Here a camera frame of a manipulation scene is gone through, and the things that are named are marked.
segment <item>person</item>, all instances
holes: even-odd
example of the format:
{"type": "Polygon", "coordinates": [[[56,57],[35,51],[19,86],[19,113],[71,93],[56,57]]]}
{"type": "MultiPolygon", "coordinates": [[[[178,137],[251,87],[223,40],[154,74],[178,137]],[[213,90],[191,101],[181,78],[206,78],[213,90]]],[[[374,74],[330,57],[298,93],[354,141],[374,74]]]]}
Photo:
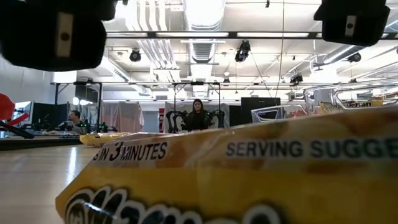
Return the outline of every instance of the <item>person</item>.
{"type": "Polygon", "coordinates": [[[79,111],[77,111],[77,110],[71,111],[69,114],[69,120],[66,122],[68,123],[69,126],[72,126],[71,131],[77,132],[77,133],[85,133],[85,128],[79,126],[79,124],[81,123],[79,111]]]}
{"type": "Polygon", "coordinates": [[[73,125],[77,125],[80,123],[80,112],[77,110],[73,110],[69,114],[69,120],[73,123],[73,125]]]}
{"type": "Polygon", "coordinates": [[[199,99],[195,99],[192,104],[192,112],[188,114],[185,124],[187,131],[205,130],[211,125],[207,118],[208,112],[203,108],[203,103],[199,99]]]}

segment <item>desk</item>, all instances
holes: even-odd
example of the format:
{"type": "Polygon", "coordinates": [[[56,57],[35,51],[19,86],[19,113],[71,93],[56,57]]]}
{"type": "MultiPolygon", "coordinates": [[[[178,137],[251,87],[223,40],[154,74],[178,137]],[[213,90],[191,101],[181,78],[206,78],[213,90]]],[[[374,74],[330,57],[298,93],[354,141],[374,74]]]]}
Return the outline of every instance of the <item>desk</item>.
{"type": "Polygon", "coordinates": [[[98,150],[76,145],[0,151],[1,224],[63,223],[55,197],[98,150]]]}
{"type": "Polygon", "coordinates": [[[60,138],[60,136],[35,136],[33,139],[24,139],[14,136],[11,138],[0,138],[0,151],[16,149],[33,149],[38,147],[59,147],[81,144],[79,138],[69,137],[60,138]]]}

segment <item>wooden table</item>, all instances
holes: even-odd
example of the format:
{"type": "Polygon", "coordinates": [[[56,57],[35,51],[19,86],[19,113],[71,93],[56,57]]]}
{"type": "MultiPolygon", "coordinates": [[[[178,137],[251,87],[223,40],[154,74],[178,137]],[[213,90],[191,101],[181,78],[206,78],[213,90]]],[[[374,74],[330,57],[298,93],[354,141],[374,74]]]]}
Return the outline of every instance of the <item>wooden table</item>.
{"type": "Polygon", "coordinates": [[[98,150],[76,145],[0,151],[1,224],[63,223],[55,197],[98,150]]]}

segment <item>woman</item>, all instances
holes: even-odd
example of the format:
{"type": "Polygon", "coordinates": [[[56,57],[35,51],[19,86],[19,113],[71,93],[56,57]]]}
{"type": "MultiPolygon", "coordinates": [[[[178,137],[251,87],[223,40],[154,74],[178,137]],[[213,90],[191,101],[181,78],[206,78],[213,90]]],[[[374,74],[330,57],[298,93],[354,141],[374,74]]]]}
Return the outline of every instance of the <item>woman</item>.
{"type": "Polygon", "coordinates": [[[192,104],[192,112],[188,114],[185,124],[188,131],[208,129],[211,125],[207,118],[207,111],[203,109],[203,103],[199,99],[195,99],[192,104]]]}

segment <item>brand logo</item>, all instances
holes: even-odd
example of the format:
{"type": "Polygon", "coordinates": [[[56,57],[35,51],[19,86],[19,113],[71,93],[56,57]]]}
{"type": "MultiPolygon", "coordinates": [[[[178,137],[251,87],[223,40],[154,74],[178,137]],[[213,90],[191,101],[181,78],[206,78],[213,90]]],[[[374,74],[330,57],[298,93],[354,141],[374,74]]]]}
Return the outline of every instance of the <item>brand logo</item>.
{"type": "Polygon", "coordinates": [[[268,205],[255,205],[242,220],[216,218],[204,221],[199,213],[182,212],[175,207],[157,204],[146,208],[141,202],[129,200],[127,190],[105,186],[96,192],[79,190],[65,207],[66,224],[281,224],[279,213],[268,205]]]}
{"type": "MultiPolygon", "coordinates": [[[[349,102],[349,103],[343,103],[343,105],[347,108],[364,108],[364,107],[371,107],[373,104],[371,101],[367,101],[367,102],[349,102]]],[[[323,107],[325,110],[341,109],[340,105],[333,105],[331,103],[323,103],[323,107]]]]}

